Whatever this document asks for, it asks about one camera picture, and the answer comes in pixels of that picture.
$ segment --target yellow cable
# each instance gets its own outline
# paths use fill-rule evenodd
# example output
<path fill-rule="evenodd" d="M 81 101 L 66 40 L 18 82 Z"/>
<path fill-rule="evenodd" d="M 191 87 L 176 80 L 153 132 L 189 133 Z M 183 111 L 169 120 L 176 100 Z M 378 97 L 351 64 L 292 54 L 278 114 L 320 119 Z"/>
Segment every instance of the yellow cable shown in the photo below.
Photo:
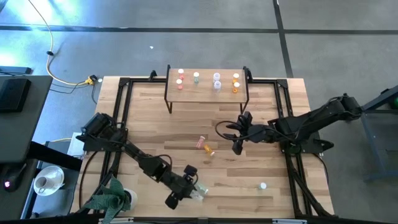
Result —
<path fill-rule="evenodd" d="M 69 140 L 72 140 L 72 138 L 57 139 L 57 140 L 50 141 L 50 142 L 60 142 L 60 141 L 69 141 Z"/>
<path fill-rule="evenodd" d="M 47 24 L 47 22 L 45 21 L 44 17 L 43 17 L 43 16 L 41 15 L 41 13 L 39 12 L 39 10 L 36 9 L 35 5 L 33 5 L 33 3 L 32 3 L 30 0 L 28 0 L 28 1 L 29 1 L 30 4 L 33 6 L 33 8 L 36 10 L 36 12 L 39 14 L 39 16 L 43 19 L 45 25 L 47 26 L 47 29 L 48 29 L 49 32 L 50 32 L 50 35 L 51 35 L 51 48 L 50 48 L 50 52 L 52 52 L 52 48 L 53 48 L 53 45 L 54 45 L 54 38 L 53 38 L 53 36 L 52 36 L 52 32 L 51 32 L 51 30 L 50 30 L 50 27 L 49 27 L 49 25 Z M 55 75 L 53 75 L 53 73 L 50 71 L 50 55 L 47 57 L 46 69 L 47 69 L 47 73 L 48 73 L 53 79 L 55 79 L 55 80 L 58 81 L 58 82 L 62 82 L 62 83 L 64 83 L 64 84 L 67 84 L 67 85 L 85 85 L 86 82 L 87 82 L 87 80 L 86 80 L 86 82 L 81 82 L 81 83 L 70 83 L 70 82 L 66 82 L 66 81 L 63 81 L 63 80 L 57 78 L 57 77 L 56 77 Z"/>

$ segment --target green plant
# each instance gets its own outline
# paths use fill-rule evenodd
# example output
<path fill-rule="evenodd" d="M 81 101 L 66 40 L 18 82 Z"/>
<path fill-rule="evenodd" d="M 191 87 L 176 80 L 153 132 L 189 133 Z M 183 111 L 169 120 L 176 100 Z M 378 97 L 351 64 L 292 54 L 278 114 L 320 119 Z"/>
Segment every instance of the green plant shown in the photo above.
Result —
<path fill-rule="evenodd" d="M 85 208 L 105 210 L 104 224 L 108 224 L 120 212 L 130 210 L 130 198 L 125 193 L 122 184 L 112 176 L 109 188 L 101 186 L 102 195 L 93 195 L 84 205 Z"/>

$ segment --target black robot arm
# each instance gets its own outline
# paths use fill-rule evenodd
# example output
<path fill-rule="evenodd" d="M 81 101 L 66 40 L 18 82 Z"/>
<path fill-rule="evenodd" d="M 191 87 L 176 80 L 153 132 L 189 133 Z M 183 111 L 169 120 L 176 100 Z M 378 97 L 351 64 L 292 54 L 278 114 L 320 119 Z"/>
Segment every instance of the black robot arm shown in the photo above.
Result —
<path fill-rule="evenodd" d="M 265 124 L 252 124 L 250 112 L 245 112 L 238 116 L 237 122 L 222 121 L 216 125 L 216 132 L 223 138 L 232 140 L 233 151 L 240 155 L 243 149 L 243 141 L 252 142 L 281 142 L 289 144 L 292 152 L 295 146 L 311 140 L 312 144 L 318 144 L 322 150 L 333 147 L 333 143 L 312 138 L 313 133 L 328 126 L 336 121 L 352 121 L 360 118 L 361 107 L 353 97 L 344 94 L 343 96 L 333 97 L 319 109 L 302 114 L 300 116 L 288 116 L 268 121 Z M 221 123 L 229 123 L 227 128 L 239 131 L 239 137 L 235 134 L 221 134 L 217 126 Z"/>
<path fill-rule="evenodd" d="M 128 129 L 121 123 L 116 123 L 112 117 L 107 114 L 96 113 L 92 119 L 81 129 L 82 134 L 76 138 L 85 143 L 85 151 L 110 151 L 125 152 L 139 164 L 139 167 L 156 182 L 166 185 L 172 192 L 166 199 L 165 203 L 171 209 L 175 209 L 178 201 L 183 198 L 191 198 L 192 194 L 196 194 L 194 176 L 197 177 L 197 169 L 187 165 L 184 175 L 180 176 L 172 172 L 172 159 L 168 155 L 152 156 L 144 153 L 137 146 L 127 140 Z M 168 157 L 170 163 L 162 157 Z M 115 167 L 117 167 L 118 159 L 109 169 L 101 184 L 106 185 Z M 100 194 L 98 187 L 94 191 L 94 195 Z M 87 213 L 87 209 L 79 210 L 81 213 Z"/>

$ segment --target concrete floor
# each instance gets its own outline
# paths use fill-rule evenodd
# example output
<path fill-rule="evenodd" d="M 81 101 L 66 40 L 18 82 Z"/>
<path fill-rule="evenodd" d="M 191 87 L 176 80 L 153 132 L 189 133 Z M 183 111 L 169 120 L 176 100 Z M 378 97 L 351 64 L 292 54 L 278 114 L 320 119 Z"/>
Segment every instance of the concrete floor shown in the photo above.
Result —
<path fill-rule="evenodd" d="M 102 27 L 276 29 L 272 0 L 33 1 L 50 25 Z M 279 0 L 285 29 L 394 30 L 394 0 Z M 8 1 L 0 25 L 42 24 L 27 1 Z M 166 65 L 241 68 L 256 77 L 286 77 L 278 34 L 54 32 L 56 76 L 78 82 L 95 74 L 164 75 Z M 311 108 L 347 92 L 360 104 L 398 85 L 396 35 L 286 35 L 294 77 L 304 78 Z M 41 31 L 0 30 L 0 64 L 46 75 L 50 37 Z M 38 142 L 66 138 L 94 113 L 91 89 L 50 92 L 37 127 Z M 373 157 L 362 124 L 336 123 L 321 131 L 335 143 L 325 153 L 337 215 L 398 222 L 398 181 L 363 182 Z"/>

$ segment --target wooden tabletop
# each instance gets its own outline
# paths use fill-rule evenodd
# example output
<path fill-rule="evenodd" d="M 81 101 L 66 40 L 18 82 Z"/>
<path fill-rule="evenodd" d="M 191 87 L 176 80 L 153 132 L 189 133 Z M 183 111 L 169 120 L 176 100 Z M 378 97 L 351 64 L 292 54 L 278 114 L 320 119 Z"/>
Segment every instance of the wooden tabletop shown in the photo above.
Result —
<path fill-rule="evenodd" d="M 112 114 L 119 77 L 105 77 L 96 112 Z M 310 110 L 303 79 L 288 79 L 294 115 Z M 127 127 L 129 140 L 144 152 L 168 154 L 173 159 L 173 171 L 183 174 L 187 164 L 198 169 L 199 182 L 208 187 L 204 201 L 186 198 L 172 210 L 165 199 L 170 190 L 142 173 L 138 164 L 123 154 L 118 179 L 125 188 L 135 191 L 138 203 L 134 210 L 120 214 L 129 217 L 224 217 L 224 218 L 292 218 L 294 217 L 286 163 L 278 144 L 245 142 L 240 156 L 231 150 L 232 142 L 219 137 L 215 123 L 236 121 L 239 108 L 234 104 L 179 103 L 169 114 L 164 106 L 163 83 L 135 83 L 129 107 Z M 250 102 L 247 111 L 253 123 L 266 123 L 277 118 L 274 89 L 266 84 L 249 84 Z M 119 120 L 126 90 L 123 93 Z M 196 149 L 200 136 L 206 137 L 215 155 L 209 157 Z M 85 156 L 81 170 L 90 154 Z M 104 153 L 99 152 L 87 168 L 83 183 L 83 202 L 87 201 L 98 185 Z M 333 213 L 328 185 L 322 163 L 311 154 L 302 160 L 308 188 L 324 208 Z M 258 190 L 261 182 L 265 190 Z M 72 210 L 78 210 L 78 185 Z M 300 208 L 304 212 L 302 193 L 298 190 Z"/>
<path fill-rule="evenodd" d="M 184 68 L 183 89 L 177 88 L 177 79 L 180 78 L 178 69 L 170 69 L 167 88 L 167 101 L 169 102 L 213 102 L 213 103 L 245 103 L 246 82 L 244 72 L 241 69 L 186 69 Z M 193 82 L 193 74 L 199 73 L 199 83 Z M 221 90 L 213 89 L 213 75 L 219 73 L 221 76 Z M 233 75 L 239 74 L 240 87 L 237 93 L 233 93 Z"/>

